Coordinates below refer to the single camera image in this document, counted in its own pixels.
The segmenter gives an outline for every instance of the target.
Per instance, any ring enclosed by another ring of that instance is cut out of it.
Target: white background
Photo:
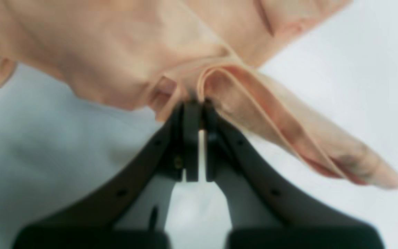
[[[262,71],[369,144],[398,171],[398,1],[356,0],[281,52]],[[8,102],[10,111],[8,107],[3,108]],[[22,122],[19,121],[19,113],[23,115]],[[12,138],[15,145],[22,148],[21,151],[35,151],[37,155],[41,153],[39,150],[47,149],[42,153],[49,154],[50,162],[54,156],[59,156],[62,168],[53,168],[55,162],[44,163],[48,171],[43,170],[47,172],[46,177],[41,175],[42,178],[37,178],[42,184],[35,192],[31,186],[17,189],[17,181],[13,179],[22,172],[35,172],[37,176],[39,170],[36,172],[32,168],[38,165],[37,161],[35,164],[29,164],[28,160],[17,163],[24,170],[18,170],[17,174],[6,172],[8,167],[0,168],[0,206],[8,206],[8,196],[2,194],[6,189],[11,190],[12,196],[23,196],[24,201],[41,191],[62,199],[60,204],[49,200],[42,205],[32,205],[33,202],[27,205],[19,199],[10,201],[10,209],[7,209],[10,213],[0,219],[0,240],[10,242],[21,225],[38,219],[54,205],[54,208],[59,208],[84,196],[118,172],[119,162],[136,153],[150,136],[150,131],[158,127],[148,124],[153,118],[151,115],[144,113],[143,116],[147,119],[76,101],[64,85],[21,66],[0,92],[0,131],[21,134]],[[128,123],[128,133],[121,133],[124,129],[121,123]],[[27,140],[32,139],[33,134],[41,134],[35,139],[47,147],[29,144]],[[87,143],[90,139],[97,142]],[[333,208],[374,224],[387,248],[398,249],[398,191],[353,186],[346,181],[323,178],[274,145],[255,139],[252,142],[262,156],[296,186]],[[127,146],[133,153],[122,155],[122,149]],[[96,154],[97,158],[87,158],[87,152],[100,148],[103,151]],[[104,157],[110,158],[106,155],[115,160],[104,160]],[[82,174],[75,165],[83,160],[87,168]],[[103,160],[112,165],[116,163],[115,167],[97,171],[99,162]],[[44,211],[35,211],[36,207]],[[5,214],[3,211],[1,208],[0,216]],[[174,249],[223,248],[231,229],[225,198],[215,184],[204,183],[203,174],[200,183],[177,185],[166,229]],[[1,242],[0,249],[7,249],[7,244]]]

